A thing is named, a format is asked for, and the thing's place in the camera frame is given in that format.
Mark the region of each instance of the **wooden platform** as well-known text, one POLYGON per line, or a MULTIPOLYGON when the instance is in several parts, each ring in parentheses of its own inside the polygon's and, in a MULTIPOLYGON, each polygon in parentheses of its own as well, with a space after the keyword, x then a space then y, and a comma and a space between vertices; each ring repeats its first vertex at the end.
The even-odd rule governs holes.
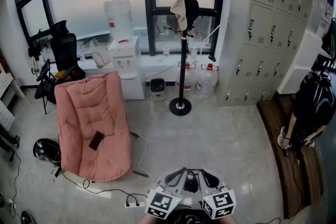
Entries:
POLYGON ((298 210, 314 203, 323 193, 320 166, 315 150, 302 147, 301 152, 290 152, 289 156, 285 157, 278 145, 278 135, 281 127, 287 125, 292 107, 293 100, 289 96, 277 96, 273 100, 257 104, 278 166, 285 219, 293 217, 298 210))

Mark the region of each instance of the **black coat rack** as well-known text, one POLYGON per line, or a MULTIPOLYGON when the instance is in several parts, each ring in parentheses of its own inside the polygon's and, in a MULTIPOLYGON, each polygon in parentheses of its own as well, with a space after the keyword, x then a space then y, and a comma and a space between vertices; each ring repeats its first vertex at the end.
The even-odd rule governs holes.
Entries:
MULTIPOLYGON (((188 0, 184 0, 184 4, 186 7, 186 17, 188 18, 188 0)), ((183 35, 181 37, 181 74, 180 74, 180 92, 178 98, 173 99, 169 104, 170 111, 177 116, 187 115, 191 111, 191 103, 188 99, 183 98, 184 93, 184 77, 185 77, 185 61, 187 54, 187 40, 188 37, 193 37, 189 35, 187 29, 183 31, 183 35)))

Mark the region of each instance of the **white floor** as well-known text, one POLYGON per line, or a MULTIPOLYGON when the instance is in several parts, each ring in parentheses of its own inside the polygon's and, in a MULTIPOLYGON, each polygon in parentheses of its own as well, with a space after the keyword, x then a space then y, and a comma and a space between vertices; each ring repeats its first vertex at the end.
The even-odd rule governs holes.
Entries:
MULTIPOLYGON (((33 155, 26 159, 29 169, 37 172, 37 179, 30 183, 28 175, 23 176, 27 172, 24 158, 32 153, 34 143, 39 138, 57 138, 58 135, 56 106, 49 103, 49 112, 44 115, 42 100, 35 100, 34 93, 35 89, 25 90, 27 98, 18 99, 13 107, 16 119, 10 132, 21 137, 18 155, 22 160, 16 180, 18 188, 22 178, 20 195, 14 201, 18 204, 20 200, 17 211, 30 211, 39 224, 139 222, 144 209, 125 208, 125 194, 113 191, 99 196, 79 189, 62 176, 53 181, 50 174, 53 165, 33 155)), ((234 216, 239 224, 266 223, 275 217, 282 219, 278 170, 256 106, 218 107, 215 97, 202 101, 190 98, 191 113, 177 117, 168 109, 173 97, 174 91, 169 88, 164 102, 153 102, 150 98, 126 102, 131 130, 148 139, 142 167, 155 179, 162 172, 183 166, 214 170, 222 174, 235 191, 234 216)), ((137 170, 143 151, 144 141, 132 138, 133 165, 137 170)), ((0 191, 6 198, 12 198, 15 193, 13 181, 17 168, 17 159, 9 164, 0 158, 0 191)), ((66 175, 78 184, 83 182, 75 175, 66 175)), ((150 182, 148 178, 129 174, 108 183, 91 184, 91 187, 146 194, 150 182)), ((140 196, 139 201, 144 201, 143 197, 140 196)), ((291 223, 313 223, 311 214, 312 209, 308 207, 291 223)), ((18 218, 11 218, 4 210, 0 210, 0 219, 5 224, 19 223, 18 218)))

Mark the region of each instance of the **black office chair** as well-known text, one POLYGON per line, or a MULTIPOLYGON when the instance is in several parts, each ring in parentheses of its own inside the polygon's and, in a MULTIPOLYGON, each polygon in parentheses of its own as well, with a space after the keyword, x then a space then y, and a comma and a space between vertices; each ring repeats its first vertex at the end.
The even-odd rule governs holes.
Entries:
POLYGON ((56 104, 54 89, 56 85, 56 78, 50 73, 50 60, 48 59, 42 67, 40 75, 36 81, 41 81, 35 92, 35 99, 43 98, 44 113, 47 115, 47 102, 56 104))
POLYGON ((77 39, 66 27, 66 20, 55 23, 51 28, 50 41, 58 73, 57 84, 85 78, 85 72, 77 64, 77 39))

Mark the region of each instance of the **water bottle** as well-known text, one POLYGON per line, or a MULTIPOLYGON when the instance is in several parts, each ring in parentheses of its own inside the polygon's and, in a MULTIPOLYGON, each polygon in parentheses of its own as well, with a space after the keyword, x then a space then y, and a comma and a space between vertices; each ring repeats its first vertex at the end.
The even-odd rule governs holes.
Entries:
MULTIPOLYGON (((185 75, 184 75, 184 94, 189 96, 194 93, 195 85, 196 85, 196 74, 195 68, 196 65, 193 65, 192 68, 189 62, 185 63, 185 75)), ((180 75, 181 75, 181 62, 177 65, 178 72, 175 82, 176 93, 179 94, 180 92, 180 75)))
POLYGON ((131 3, 129 0, 112 0, 104 3, 111 36, 117 42, 132 40, 134 28, 132 25, 131 3))
POLYGON ((201 65, 201 71, 198 74, 196 83, 196 94, 199 99, 210 98, 216 88, 218 80, 218 66, 209 63, 206 65, 201 65))

